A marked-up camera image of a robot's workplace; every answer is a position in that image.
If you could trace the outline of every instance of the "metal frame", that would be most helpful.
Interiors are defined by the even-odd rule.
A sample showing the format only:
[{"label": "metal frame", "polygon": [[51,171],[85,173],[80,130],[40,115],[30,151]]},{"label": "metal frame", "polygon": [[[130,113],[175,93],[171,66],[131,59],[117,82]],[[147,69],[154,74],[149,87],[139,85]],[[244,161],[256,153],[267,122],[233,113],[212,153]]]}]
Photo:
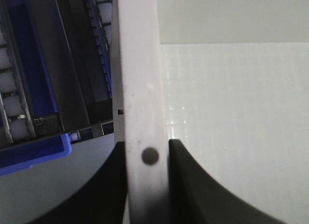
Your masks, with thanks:
[{"label": "metal frame", "polygon": [[68,0],[29,0],[64,131],[89,124]]},{"label": "metal frame", "polygon": [[[26,98],[30,98],[30,95],[29,95],[26,83],[22,83],[22,82],[25,82],[26,79],[23,74],[23,65],[21,63],[20,56],[18,53],[18,47],[17,47],[16,41],[13,35],[12,24],[10,22],[9,12],[8,12],[5,0],[0,0],[0,14],[1,14],[2,31],[5,34],[5,38],[7,41],[6,43],[7,49],[10,53],[10,61],[12,64],[12,70],[16,77],[18,93],[21,98],[23,109],[25,111],[29,135],[30,137],[35,137],[36,133],[35,133],[34,126],[32,123],[32,119],[31,119],[32,110],[31,110],[31,107],[28,106],[27,99],[26,99]],[[4,119],[3,122],[5,123],[4,127],[7,132],[8,143],[13,143],[11,133],[9,133],[9,125],[7,123],[7,118],[4,118],[4,117],[2,118]]]},{"label": "metal frame", "polygon": [[[156,0],[118,0],[128,197],[132,224],[169,222],[168,142],[163,124]],[[155,148],[153,165],[141,154]]]},{"label": "metal frame", "polygon": [[112,73],[112,117],[114,122],[115,142],[125,141],[125,118],[123,114],[119,114],[118,110],[124,109],[123,85],[121,74],[121,59],[119,46],[119,26],[118,26],[118,10],[117,6],[112,7],[112,45],[110,46],[111,56],[111,73]]},{"label": "metal frame", "polygon": [[8,117],[6,116],[6,112],[4,110],[3,99],[2,99],[1,93],[0,93],[0,114],[1,114],[2,122],[3,122],[3,128],[4,128],[4,131],[5,131],[5,135],[6,135],[6,143],[5,144],[13,143],[12,135],[10,133],[9,121],[8,121]]}]

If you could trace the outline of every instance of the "white plastic strip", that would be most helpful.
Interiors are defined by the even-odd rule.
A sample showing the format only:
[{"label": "white plastic strip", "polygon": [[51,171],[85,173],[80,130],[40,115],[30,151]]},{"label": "white plastic strip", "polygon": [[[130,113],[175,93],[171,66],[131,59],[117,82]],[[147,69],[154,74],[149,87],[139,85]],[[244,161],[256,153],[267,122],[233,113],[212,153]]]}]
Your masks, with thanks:
[{"label": "white plastic strip", "polygon": [[162,45],[161,59],[169,137],[241,199],[307,224],[309,43]]},{"label": "white plastic strip", "polygon": [[[118,0],[126,163],[132,224],[168,223],[168,140],[163,125],[156,0]],[[142,161],[152,147],[159,159]]]}]

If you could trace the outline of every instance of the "textured white surface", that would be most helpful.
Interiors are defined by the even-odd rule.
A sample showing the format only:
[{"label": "textured white surface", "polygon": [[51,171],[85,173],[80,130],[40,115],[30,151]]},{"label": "textured white surface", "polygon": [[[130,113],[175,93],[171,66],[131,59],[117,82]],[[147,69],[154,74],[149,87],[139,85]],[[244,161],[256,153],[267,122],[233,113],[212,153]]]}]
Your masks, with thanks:
[{"label": "textured white surface", "polygon": [[3,99],[3,105],[7,116],[24,114],[19,95],[9,96]]},{"label": "textured white surface", "polygon": [[309,0],[157,0],[160,42],[308,42]]},{"label": "textured white surface", "polygon": [[309,223],[309,43],[160,48],[165,122],[219,183]]}]

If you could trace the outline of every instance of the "black plastic part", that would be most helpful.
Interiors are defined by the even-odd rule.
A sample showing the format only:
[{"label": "black plastic part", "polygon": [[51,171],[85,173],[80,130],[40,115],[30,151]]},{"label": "black plastic part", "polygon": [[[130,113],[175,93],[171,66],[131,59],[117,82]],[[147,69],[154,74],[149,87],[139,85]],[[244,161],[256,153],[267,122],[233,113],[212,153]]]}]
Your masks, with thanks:
[{"label": "black plastic part", "polygon": [[112,119],[112,100],[108,99],[87,105],[87,111],[91,123]]},{"label": "black plastic part", "polygon": [[122,109],[118,110],[118,114],[124,114],[124,113],[125,113],[124,110],[122,110]]},{"label": "black plastic part", "polygon": [[176,224],[283,224],[215,181],[180,140],[169,141],[171,206]]},{"label": "black plastic part", "polygon": [[61,124],[57,113],[34,118],[33,123],[39,136],[61,131]]},{"label": "black plastic part", "polygon": [[114,133],[114,123],[104,124],[102,125],[102,127],[103,127],[103,132],[105,135]]},{"label": "black plastic part", "polygon": [[29,224],[121,224],[126,193],[125,147],[119,142],[82,189]]},{"label": "black plastic part", "polygon": [[102,124],[96,124],[91,127],[93,138],[104,135]]},{"label": "black plastic part", "polygon": [[93,138],[91,128],[83,129],[79,131],[81,141],[89,140]]}]

